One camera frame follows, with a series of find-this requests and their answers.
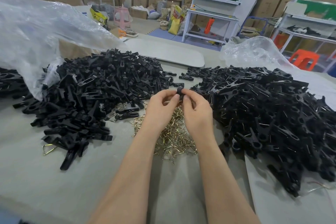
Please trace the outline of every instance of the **yellow sack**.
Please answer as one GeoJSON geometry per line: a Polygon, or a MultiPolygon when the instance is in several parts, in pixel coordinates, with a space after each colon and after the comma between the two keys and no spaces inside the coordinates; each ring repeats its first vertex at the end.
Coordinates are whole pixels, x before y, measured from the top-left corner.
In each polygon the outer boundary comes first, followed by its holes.
{"type": "Polygon", "coordinates": [[[171,23],[171,26],[168,32],[173,35],[177,35],[177,32],[179,31],[179,28],[180,28],[180,18],[176,19],[175,17],[173,17],[172,20],[173,21],[171,23]]]}

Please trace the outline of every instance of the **hand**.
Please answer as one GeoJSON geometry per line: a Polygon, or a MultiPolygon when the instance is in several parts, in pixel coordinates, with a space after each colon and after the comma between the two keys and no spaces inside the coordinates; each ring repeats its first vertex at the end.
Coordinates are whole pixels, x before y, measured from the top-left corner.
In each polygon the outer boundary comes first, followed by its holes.
{"type": "Polygon", "coordinates": [[[213,135],[212,108],[209,102],[195,91],[183,89],[185,126],[195,143],[213,135]]]}
{"type": "Polygon", "coordinates": [[[141,128],[150,129],[159,136],[169,123],[179,99],[180,95],[176,94],[176,90],[162,90],[153,95],[147,105],[141,128]]]}

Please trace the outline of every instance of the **person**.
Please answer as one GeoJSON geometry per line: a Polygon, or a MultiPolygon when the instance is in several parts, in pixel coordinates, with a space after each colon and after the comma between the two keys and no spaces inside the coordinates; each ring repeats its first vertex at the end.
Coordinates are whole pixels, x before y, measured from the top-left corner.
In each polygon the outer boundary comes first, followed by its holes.
{"type": "MultiPolygon", "coordinates": [[[[185,125],[198,152],[208,223],[260,224],[216,143],[208,101],[191,90],[182,93],[185,125]]],[[[146,223],[155,144],[179,97],[176,90],[162,90],[150,98],[142,126],[88,224],[146,223]]]]}

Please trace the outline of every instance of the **person's left hand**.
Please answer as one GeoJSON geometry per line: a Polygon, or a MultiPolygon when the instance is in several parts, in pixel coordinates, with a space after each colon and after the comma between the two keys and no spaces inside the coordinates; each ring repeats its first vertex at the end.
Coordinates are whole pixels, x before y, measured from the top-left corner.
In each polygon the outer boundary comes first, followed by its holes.
{"type": "Polygon", "coordinates": [[[159,136],[169,123],[179,99],[180,95],[176,90],[162,90],[153,95],[147,105],[141,128],[149,129],[159,136]]]}

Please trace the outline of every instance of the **person's right hand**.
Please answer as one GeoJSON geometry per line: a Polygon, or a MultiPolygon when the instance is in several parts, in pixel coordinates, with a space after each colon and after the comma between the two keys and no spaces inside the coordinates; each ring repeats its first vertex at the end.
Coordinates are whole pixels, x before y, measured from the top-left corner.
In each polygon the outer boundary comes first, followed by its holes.
{"type": "Polygon", "coordinates": [[[197,141],[213,136],[212,108],[209,102],[195,91],[183,89],[183,112],[185,126],[197,141]]]}

